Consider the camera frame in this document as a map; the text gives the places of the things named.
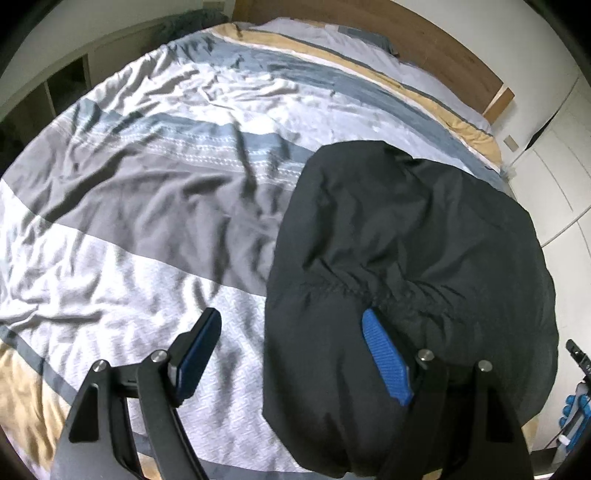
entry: black bracket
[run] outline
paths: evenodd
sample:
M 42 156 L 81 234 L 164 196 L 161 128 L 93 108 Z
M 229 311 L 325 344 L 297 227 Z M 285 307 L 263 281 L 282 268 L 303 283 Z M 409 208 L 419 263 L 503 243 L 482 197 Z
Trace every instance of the black bracket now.
M 378 480 L 421 480 L 431 453 L 449 386 L 448 366 L 430 351 L 420 351 L 417 362 L 424 370 L 423 384 Z M 466 446 L 463 460 L 444 465 L 441 480 L 531 480 L 534 475 L 529 452 L 515 410 L 509 403 L 490 362 L 475 365 L 469 388 L 471 411 L 465 413 L 469 439 L 452 437 L 454 445 Z M 466 429 L 459 430 L 465 434 Z
M 168 351 L 156 350 L 135 365 L 96 361 L 80 387 L 61 433 L 52 480 L 144 479 L 126 398 L 139 398 L 148 438 L 163 480 L 207 480 L 176 407 L 191 397 L 222 330 L 206 309 Z

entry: beige stripe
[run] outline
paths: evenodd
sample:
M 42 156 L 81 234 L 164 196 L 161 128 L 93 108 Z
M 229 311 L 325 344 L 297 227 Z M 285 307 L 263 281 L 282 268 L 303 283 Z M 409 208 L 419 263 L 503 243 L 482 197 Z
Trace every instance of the beige stripe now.
M 149 478 L 150 480 L 162 480 L 158 466 L 156 465 L 156 460 L 143 453 L 138 453 L 138 457 L 144 477 Z
M 317 22 L 316 20 L 298 20 L 298 22 L 307 23 L 308 25 L 312 25 L 312 27 L 319 28 L 324 28 L 327 25 L 324 22 Z
M 0 424 L 27 454 L 51 470 L 70 406 L 0 340 Z
M 406 89 L 396 80 L 393 80 L 382 73 L 374 72 L 367 67 L 357 65 L 352 61 L 345 60 L 328 51 L 300 43 L 296 40 L 283 37 L 276 33 L 255 30 L 239 31 L 233 24 L 218 25 L 217 27 L 213 27 L 212 31 L 221 37 L 227 37 L 235 41 L 247 43 L 249 45 L 291 50 L 295 53 L 310 55 L 325 61 L 336 63 L 342 67 L 352 70 L 365 78 L 379 83 L 381 86 L 388 88 L 390 91 L 397 93 L 403 98 L 413 100 L 432 116 L 434 116 L 435 119 L 444 125 L 444 127 L 446 127 L 452 134 L 455 134 L 455 136 L 463 140 L 468 146 L 472 147 L 478 153 L 486 157 L 494 165 L 500 167 L 502 164 L 501 151 L 493 136 L 478 130 L 476 127 L 465 122 L 455 113 L 450 112 L 443 106 L 439 105 L 437 102 L 431 100 L 430 98 L 423 97 L 417 92 Z

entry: electrical outlet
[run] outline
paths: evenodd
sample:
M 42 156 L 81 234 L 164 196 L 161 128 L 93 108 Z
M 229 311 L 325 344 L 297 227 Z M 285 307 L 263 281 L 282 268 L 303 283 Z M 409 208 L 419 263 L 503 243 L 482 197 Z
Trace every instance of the electrical outlet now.
M 203 2 L 203 8 L 209 8 L 211 10 L 218 10 L 223 12 L 225 2 Z
M 503 142 L 505 142 L 505 145 L 507 145 L 507 147 L 509 147 L 509 150 L 511 150 L 512 152 L 516 152 L 517 149 L 519 148 L 519 145 L 517 145 L 517 142 L 515 140 L 513 140 L 512 136 L 507 136 L 506 139 L 503 140 Z

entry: wrinkled bedsheet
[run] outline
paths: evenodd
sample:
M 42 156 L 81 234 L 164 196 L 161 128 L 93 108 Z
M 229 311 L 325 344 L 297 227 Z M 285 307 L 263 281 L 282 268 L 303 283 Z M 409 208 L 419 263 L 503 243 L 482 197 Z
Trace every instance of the wrinkled bedsheet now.
M 207 474 L 320 477 L 261 415 L 265 282 L 306 160 L 359 139 L 505 188 L 490 133 L 436 98 L 233 24 L 132 62 L 27 146 L 0 181 L 0 424 L 40 479 L 92 362 L 138 362 L 208 306 L 221 339 L 179 410 Z M 136 401 L 130 415 L 158 478 Z

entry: pillow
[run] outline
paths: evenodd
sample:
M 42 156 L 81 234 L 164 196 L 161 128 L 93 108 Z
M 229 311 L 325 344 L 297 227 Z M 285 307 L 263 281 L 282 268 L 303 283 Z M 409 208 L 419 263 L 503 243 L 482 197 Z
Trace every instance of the pillow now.
M 379 33 L 372 33 L 367 32 L 365 30 L 360 30 L 358 28 L 353 27 L 345 27 L 344 25 L 338 25 L 337 31 L 344 35 L 347 35 L 351 38 L 358 38 L 362 40 L 364 43 L 369 45 L 375 45 L 376 47 L 381 48 L 386 53 L 393 55 L 395 57 L 398 56 L 398 51 L 392 45 L 392 42 L 388 39 L 388 37 L 384 35 L 380 35 Z

